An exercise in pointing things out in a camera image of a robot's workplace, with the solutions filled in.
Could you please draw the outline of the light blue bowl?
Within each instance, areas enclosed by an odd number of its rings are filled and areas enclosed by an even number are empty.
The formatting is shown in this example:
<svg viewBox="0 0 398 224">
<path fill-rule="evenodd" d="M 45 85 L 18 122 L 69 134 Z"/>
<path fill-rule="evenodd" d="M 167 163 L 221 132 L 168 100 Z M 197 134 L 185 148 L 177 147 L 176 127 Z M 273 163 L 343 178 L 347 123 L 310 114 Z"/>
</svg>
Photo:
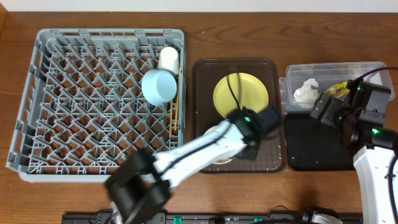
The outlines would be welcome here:
<svg viewBox="0 0 398 224">
<path fill-rule="evenodd" d="M 172 101 L 177 94 L 175 77 L 165 70 L 149 70 L 142 78 L 144 98 L 154 106 Z"/>
</svg>

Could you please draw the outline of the white tissue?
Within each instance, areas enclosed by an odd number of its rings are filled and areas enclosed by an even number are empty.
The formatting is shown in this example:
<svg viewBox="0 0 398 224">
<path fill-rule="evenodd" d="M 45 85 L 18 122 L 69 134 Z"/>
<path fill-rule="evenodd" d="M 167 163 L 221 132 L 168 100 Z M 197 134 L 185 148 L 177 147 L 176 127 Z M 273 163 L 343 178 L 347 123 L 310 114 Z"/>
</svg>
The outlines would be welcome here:
<svg viewBox="0 0 398 224">
<path fill-rule="evenodd" d="M 302 108 L 313 108 L 319 96 L 318 82 L 314 78 L 309 78 L 294 92 L 294 100 Z"/>
</svg>

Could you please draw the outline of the green yellow snack wrapper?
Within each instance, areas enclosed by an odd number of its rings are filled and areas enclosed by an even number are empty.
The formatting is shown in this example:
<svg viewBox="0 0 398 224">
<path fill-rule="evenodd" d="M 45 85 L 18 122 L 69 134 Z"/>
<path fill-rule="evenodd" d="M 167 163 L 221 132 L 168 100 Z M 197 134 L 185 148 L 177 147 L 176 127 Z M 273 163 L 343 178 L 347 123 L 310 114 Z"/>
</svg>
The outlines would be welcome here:
<svg viewBox="0 0 398 224">
<path fill-rule="evenodd" d="M 349 89 L 347 89 L 347 84 L 348 82 L 345 81 L 343 83 L 335 84 L 331 87 L 329 87 L 326 91 L 325 94 L 334 97 L 334 98 L 339 98 L 342 96 L 345 96 L 349 93 Z"/>
</svg>

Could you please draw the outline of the wooden chopstick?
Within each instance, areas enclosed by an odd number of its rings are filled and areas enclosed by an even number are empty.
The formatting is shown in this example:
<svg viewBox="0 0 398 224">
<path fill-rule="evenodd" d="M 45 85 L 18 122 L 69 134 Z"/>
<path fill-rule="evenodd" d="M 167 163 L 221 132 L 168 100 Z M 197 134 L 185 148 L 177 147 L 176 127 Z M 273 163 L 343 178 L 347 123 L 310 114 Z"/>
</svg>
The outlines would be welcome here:
<svg viewBox="0 0 398 224">
<path fill-rule="evenodd" d="M 170 101 L 170 116 L 169 116 L 169 139 L 172 137 L 172 123 L 173 123 L 174 101 Z"/>
<path fill-rule="evenodd" d="M 179 73 L 178 73 L 178 87 L 177 87 L 177 100 L 176 100 L 176 110 L 175 110 L 175 124 L 174 124 L 174 131 L 177 131 L 177 125 L 178 125 L 178 108 L 179 108 L 179 89 L 180 89 L 180 84 L 181 84 L 181 77 L 182 77 L 182 68 L 180 67 Z"/>
</svg>

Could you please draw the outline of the white cup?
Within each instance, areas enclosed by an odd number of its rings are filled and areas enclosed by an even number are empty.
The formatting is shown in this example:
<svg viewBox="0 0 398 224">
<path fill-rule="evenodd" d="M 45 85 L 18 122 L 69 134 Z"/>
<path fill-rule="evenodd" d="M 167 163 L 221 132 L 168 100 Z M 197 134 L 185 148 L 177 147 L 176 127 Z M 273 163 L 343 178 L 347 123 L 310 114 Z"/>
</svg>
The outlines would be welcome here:
<svg viewBox="0 0 398 224">
<path fill-rule="evenodd" d="M 178 52 L 173 47 L 165 47 L 160 51 L 157 68 L 166 70 L 173 75 L 178 75 L 180 70 Z"/>
</svg>

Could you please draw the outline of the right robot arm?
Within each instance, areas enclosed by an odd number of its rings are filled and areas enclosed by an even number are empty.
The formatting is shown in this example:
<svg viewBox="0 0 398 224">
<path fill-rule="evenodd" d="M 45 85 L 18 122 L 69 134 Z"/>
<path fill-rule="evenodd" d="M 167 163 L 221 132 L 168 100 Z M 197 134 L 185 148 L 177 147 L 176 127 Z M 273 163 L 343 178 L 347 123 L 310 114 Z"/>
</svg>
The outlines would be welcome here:
<svg viewBox="0 0 398 224">
<path fill-rule="evenodd" d="M 397 223 L 397 131 L 384 127 L 391 90 L 350 80 L 343 100 L 322 93 L 311 117 L 335 127 L 353 151 L 364 223 Z"/>
</svg>

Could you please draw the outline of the white bowl with food residue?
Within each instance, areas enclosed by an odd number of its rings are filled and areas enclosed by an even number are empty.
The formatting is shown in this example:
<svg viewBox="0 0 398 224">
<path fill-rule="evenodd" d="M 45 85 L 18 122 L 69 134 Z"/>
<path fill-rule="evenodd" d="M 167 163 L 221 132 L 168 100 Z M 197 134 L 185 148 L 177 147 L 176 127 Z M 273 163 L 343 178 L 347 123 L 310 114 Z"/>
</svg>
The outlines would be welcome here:
<svg viewBox="0 0 398 224">
<path fill-rule="evenodd" d="M 206 136 L 207 134 L 210 134 L 212 131 L 216 130 L 217 128 L 218 128 L 218 126 L 212 126 L 211 128 L 207 129 L 203 135 Z M 231 162 L 232 160 L 233 160 L 233 158 L 227 157 L 227 158 L 220 159 L 220 160 L 214 162 L 213 164 L 223 165 L 223 164 L 227 164 L 227 163 Z"/>
</svg>

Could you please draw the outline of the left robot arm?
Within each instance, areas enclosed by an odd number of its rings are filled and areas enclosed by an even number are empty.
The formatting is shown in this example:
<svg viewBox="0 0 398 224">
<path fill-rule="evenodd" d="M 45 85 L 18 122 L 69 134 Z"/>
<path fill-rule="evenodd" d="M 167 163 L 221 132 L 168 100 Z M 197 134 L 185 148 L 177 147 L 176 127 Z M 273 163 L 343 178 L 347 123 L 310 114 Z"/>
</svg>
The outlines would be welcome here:
<svg viewBox="0 0 398 224">
<path fill-rule="evenodd" d="M 234 157 L 260 141 L 264 112 L 232 111 L 212 132 L 179 148 L 130 156 L 104 183 L 115 223 L 144 223 L 170 200 L 184 180 L 225 157 Z"/>
</svg>

